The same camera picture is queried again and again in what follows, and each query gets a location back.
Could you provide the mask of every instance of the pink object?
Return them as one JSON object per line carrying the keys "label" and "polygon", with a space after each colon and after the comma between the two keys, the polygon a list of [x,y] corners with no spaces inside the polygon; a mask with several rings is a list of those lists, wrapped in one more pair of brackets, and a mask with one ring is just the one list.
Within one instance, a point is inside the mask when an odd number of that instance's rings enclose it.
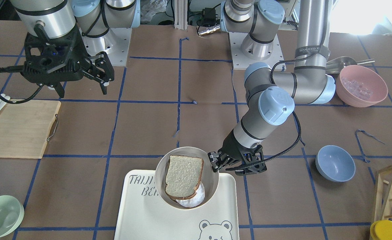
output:
{"label": "pink object", "polygon": [[344,67],[336,80],[336,94],[350,106],[364,108],[383,101],[388,95],[385,81],[360,65]]}

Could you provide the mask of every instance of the light green bowl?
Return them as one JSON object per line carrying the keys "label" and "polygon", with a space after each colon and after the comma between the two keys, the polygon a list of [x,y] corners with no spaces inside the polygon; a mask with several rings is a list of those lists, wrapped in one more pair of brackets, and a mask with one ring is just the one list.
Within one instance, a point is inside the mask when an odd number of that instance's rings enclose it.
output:
{"label": "light green bowl", "polygon": [[12,233],[24,217],[23,205],[13,196],[0,196],[0,237]]}

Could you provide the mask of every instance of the tray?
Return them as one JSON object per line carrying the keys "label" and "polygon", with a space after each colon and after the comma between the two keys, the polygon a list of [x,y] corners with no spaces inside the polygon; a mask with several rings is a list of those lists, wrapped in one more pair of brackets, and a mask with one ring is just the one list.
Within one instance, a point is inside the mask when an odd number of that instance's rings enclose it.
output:
{"label": "tray", "polygon": [[200,208],[185,210],[170,206],[159,196],[154,176],[154,170],[126,174],[115,240],[239,239],[233,176],[220,173],[211,200]]}

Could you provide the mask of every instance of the brown table surface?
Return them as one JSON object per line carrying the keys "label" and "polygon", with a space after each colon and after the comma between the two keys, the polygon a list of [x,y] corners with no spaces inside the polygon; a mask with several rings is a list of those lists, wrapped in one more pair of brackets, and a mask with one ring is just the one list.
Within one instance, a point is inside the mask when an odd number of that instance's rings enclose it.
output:
{"label": "brown table surface", "polygon": [[[0,21],[0,67],[24,62],[25,35],[20,21]],[[297,32],[278,36],[285,59],[293,59]],[[389,97],[369,108],[349,107],[338,97],[325,105],[297,105],[306,146],[299,143],[269,162],[266,173],[231,173],[241,240],[368,239],[374,173],[392,164],[392,38],[331,33],[329,47],[329,59],[375,59],[367,67],[386,81]],[[127,172],[154,170],[162,155],[177,146],[218,150],[247,111],[244,71],[232,70],[230,55],[223,32],[200,38],[191,26],[188,32],[140,26],[132,35],[127,68],[115,67],[107,95],[92,80],[67,82],[59,129],[44,157],[0,158],[0,195],[13,195],[25,207],[18,230],[2,239],[112,240]],[[24,98],[36,86],[19,74],[4,73],[2,88]],[[36,98],[58,96],[43,88]],[[369,163],[357,159],[357,129],[386,143],[359,135]],[[262,143],[264,154],[286,149],[295,138],[290,117]],[[329,182],[313,165],[318,150],[329,144],[356,158],[351,181]]]}

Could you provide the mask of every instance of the yellow lid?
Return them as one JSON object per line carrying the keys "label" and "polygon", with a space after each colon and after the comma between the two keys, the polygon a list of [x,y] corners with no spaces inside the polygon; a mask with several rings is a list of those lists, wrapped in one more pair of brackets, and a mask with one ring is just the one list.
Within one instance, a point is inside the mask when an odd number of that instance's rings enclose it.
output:
{"label": "yellow lid", "polygon": [[392,240],[392,221],[374,222],[371,227],[371,235],[374,240]]}

